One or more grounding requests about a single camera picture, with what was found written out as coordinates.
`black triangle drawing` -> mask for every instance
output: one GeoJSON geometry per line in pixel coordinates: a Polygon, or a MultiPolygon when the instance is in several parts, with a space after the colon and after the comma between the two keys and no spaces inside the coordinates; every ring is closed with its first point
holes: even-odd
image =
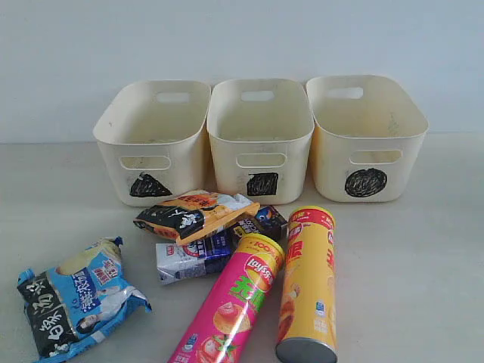
{"type": "Polygon", "coordinates": [[[172,195],[172,192],[164,187],[163,184],[157,181],[154,177],[146,172],[142,172],[131,186],[129,195],[140,198],[166,197],[168,195],[172,195]]]}

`white plastic bin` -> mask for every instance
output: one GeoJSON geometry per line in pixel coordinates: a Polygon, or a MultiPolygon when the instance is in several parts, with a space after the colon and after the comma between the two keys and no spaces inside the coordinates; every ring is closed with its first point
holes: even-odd
{"type": "Polygon", "coordinates": [[[405,91],[382,76],[319,77],[306,84],[316,120],[316,188],[340,202],[398,198],[428,130],[405,91]]]}
{"type": "Polygon", "coordinates": [[[284,204],[303,191],[314,122],[288,79],[233,79],[213,89],[207,117],[219,191],[284,204]]]}
{"type": "Polygon", "coordinates": [[[203,188],[209,143],[210,86],[146,81],[126,86],[94,128],[122,202],[152,206],[203,188]]]}

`gray tabletop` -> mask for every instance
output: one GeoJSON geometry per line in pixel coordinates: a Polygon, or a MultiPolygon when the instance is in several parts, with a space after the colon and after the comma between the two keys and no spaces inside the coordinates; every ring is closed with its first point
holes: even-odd
{"type": "MultiPolygon", "coordinates": [[[[116,198],[95,144],[0,145],[0,361],[37,359],[17,275],[41,272],[103,236],[123,236],[126,278],[150,300],[72,362],[165,362],[217,276],[161,286],[140,208],[116,198]]],[[[306,179],[297,202],[337,230],[340,361],[481,362],[484,356],[484,135],[428,135],[407,191],[390,203],[335,203],[306,179]]],[[[281,279],[240,362],[277,362],[281,279]]]]}

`lay's logo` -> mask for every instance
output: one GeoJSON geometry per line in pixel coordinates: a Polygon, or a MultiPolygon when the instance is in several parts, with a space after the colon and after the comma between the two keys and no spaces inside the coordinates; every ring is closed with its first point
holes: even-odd
{"type": "Polygon", "coordinates": [[[263,257],[273,259],[271,255],[265,253],[252,255],[247,260],[244,270],[256,287],[262,291],[268,291],[274,282],[274,275],[263,257]]]}

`black circle drawing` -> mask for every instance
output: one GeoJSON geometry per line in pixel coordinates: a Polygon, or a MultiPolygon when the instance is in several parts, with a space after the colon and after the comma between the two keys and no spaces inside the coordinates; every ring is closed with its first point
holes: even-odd
{"type": "Polygon", "coordinates": [[[347,179],[345,191],[352,197],[364,198],[381,192],[386,186],[386,174],[378,169],[361,169],[347,179]]]}

